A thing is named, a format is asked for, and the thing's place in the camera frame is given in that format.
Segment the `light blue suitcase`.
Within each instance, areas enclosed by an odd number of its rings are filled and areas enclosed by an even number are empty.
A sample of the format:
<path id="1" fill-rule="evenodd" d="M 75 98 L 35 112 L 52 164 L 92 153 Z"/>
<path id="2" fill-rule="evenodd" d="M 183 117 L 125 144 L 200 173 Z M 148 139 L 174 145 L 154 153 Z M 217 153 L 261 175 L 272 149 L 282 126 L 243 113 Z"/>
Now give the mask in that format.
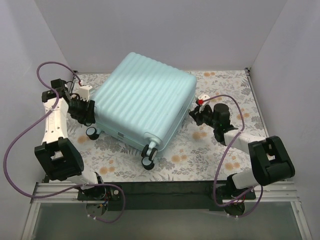
<path id="1" fill-rule="evenodd" d="M 94 91 L 97 129 L 141 152 L 146 170 L 155 166 L 190 109 L 197 78 L 131 52 Z"/>

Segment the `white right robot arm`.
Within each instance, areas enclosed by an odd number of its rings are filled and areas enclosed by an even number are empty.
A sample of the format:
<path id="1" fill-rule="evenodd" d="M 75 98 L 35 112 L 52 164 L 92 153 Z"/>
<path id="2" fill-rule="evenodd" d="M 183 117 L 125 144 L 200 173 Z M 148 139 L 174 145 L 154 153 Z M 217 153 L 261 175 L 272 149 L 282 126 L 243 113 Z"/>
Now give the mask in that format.
<path id="1" fill-rule="evenodd" d="M 240 131 L 231 124 L 226 104 L 217 103 L 214 108 L 209 105 L 197 106 L 189 115 L 197 126 L 205 124 L 212 127 L 218 143 L 249 155 L 251 169 L 227 177 L 225 188 L 230 198 L 239 198 L 250 187 L 267 186 L 295 175 L 295 167 L 281 138 L 255 136 Z"/>

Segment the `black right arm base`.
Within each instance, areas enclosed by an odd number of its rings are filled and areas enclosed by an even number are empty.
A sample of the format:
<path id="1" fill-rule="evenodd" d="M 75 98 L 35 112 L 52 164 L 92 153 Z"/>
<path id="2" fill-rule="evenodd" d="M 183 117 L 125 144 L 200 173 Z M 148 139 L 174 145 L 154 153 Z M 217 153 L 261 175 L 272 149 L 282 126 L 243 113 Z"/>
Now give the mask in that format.
<path id="1" fill-rule="evenodd" d="M 212 182 L 209 183 L 209 185 L 205 188 L 205 190 L 208 192 L 208 196 L 211 200 L 213 200 L 213 187 L 214 184 Z M 225 182 L 217 183 L 216 184 L 216 200 L 232 200 L 242 194 L 244 191 L 246 191 L 247 188 L 243 189 L 236 189 L 232 190 L 231 188 L 226 186 Z M 241 199 L 245 200 L 255 200 L 256 199 L 256 194 L 255 191 L 250 191 L 246 193 Z"/>

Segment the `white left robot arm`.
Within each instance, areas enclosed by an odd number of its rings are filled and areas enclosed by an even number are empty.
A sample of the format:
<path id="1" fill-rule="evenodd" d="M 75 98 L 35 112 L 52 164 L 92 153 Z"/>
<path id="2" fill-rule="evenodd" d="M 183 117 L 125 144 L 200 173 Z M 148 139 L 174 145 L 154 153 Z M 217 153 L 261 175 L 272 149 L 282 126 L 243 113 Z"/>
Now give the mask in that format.
<path id="1" fill-rule="evenodd" d="M 71 116 L 88 127 L 90 139 L 98 138 L 97 130 L 91 126 L 96 122 L 95 102 L 90 99 L 92 86 L 84 85 L 77 93 L 70 93 L 66 81 L 55 79 L 51 81 L 51 88 L 41 96 L 48 116 L 41 145 L 34 148 L 35 156 L 50 180 L 69 180 L 83 194 L 101 200 L 107 193 L 102 178 L 85 168 L 83 158 L 69 140 L 67 131 L 67 116 Z"/>

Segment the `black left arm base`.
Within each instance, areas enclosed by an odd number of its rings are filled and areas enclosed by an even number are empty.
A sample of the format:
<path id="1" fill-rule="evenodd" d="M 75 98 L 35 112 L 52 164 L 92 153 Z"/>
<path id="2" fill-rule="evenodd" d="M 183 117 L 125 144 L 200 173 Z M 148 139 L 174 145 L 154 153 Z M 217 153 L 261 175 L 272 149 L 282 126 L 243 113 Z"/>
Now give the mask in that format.
<path id="1" fill-rule="evenodd" d="M 76 187 L 75 189 L 78 190 L 77 200 L 79 201 L 119 201 L 122 198 L 119 190 L 122 189 L 121 185 L 96 186 L 85 190 Z"/>

